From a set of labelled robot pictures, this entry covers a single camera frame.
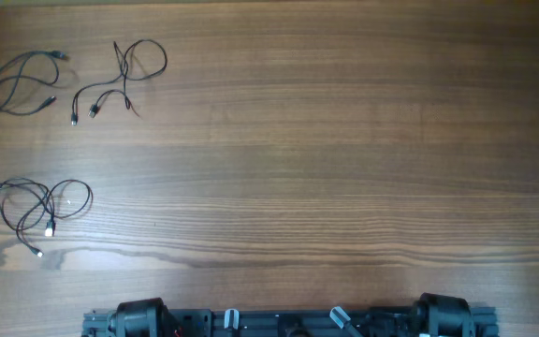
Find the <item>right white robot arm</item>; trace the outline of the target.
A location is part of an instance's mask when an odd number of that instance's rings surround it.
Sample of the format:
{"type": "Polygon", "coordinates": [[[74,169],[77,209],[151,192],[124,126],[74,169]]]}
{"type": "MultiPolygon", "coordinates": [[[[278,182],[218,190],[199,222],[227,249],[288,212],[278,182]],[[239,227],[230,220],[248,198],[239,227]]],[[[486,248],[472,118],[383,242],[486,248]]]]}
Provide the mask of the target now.
{"type": "Polygon", "coordinates": [[[468,302],[461,298],[423,293],[410,313],[413,332],[429,336],[474,337],[468,302]]]}

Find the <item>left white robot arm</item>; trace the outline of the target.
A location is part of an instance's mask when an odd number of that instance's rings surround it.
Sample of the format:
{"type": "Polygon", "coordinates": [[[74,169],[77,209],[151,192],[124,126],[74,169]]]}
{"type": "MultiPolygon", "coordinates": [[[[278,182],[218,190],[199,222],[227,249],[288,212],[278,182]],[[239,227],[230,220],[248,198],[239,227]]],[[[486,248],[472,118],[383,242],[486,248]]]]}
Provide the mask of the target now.
{"type": "Polygon", "coordinates": [[[173,333],[172,328],[167,306],[153,298],[120,303],[107,331],[117,337],[166,337],[173,333]]]}

